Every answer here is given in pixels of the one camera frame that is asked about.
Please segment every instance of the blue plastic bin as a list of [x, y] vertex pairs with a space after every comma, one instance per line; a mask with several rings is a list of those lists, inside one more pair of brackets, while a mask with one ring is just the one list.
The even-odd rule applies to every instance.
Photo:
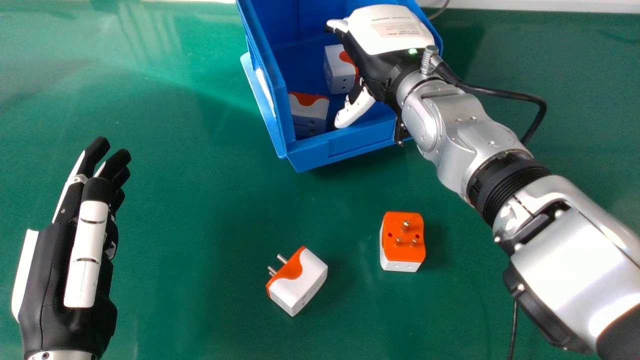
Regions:
[[394, 144], [396, 116], [382, 103], [352, 126], [297, 140], [287, 96], [295, 91], [329, 97], [327, 121], [333, 122], [345, 95], [330, 95], [324, 80], [324, 47], [338, 44], [324, 24], [373, 4], [407, 6], [442, 50], [440, 35], [414, 0], [237, 0], [249, 48], [241, 57], [246, 77], [278, 157], [288, 158], [297, 172]]

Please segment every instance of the metal prong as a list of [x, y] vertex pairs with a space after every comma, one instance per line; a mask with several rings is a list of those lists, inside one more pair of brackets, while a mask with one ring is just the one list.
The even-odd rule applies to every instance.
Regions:
[[283, 263], [283, 264], [285, 264], [285, 265], [287, 264], [287, 260], [284, 258], [284, 256], [282, 256], [282, 255], [278, 254], [278, 255], [276, 256], [276, 258], [278, 258], [278, 260], [280, 260], [280, 262], [281, 262], [281, 263]]

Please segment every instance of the black ribbed joint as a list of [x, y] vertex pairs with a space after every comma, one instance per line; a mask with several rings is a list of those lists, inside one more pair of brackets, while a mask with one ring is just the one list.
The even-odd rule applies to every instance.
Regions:
[[549, 175], [551, 172], [537, 161], [508, 154], [478, 171], [470, 182], [467, 195], [484, 221], [493, 225], [498, 211], [513, 194]]

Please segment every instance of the black and white robotic hand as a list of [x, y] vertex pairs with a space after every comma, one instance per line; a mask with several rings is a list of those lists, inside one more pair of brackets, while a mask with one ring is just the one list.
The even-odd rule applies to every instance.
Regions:
[[[362, 77], [335, 126], [357, 122], [376, 101], [388, 104], [396, 133], [407, 130], [442, 184], [493, 227], [493, 241], [509, 257], [504, 283], [547, 340], [606, 360], [639, 359], [640, 240], [526, 149], [544, 101], [462, 82], [403, 6], [359, 8], [328, 20], [325, 30]], [[473, 94], [534, 102], [540, 111], [518, 140]]]
[[25, 360], [100, 359], [118, 311], [109, 299], [118, 248], [115, 216], [130, 176], [129, 152], [98, 137], [80, 155], [43, 231], [27, 230], [13, 287]]

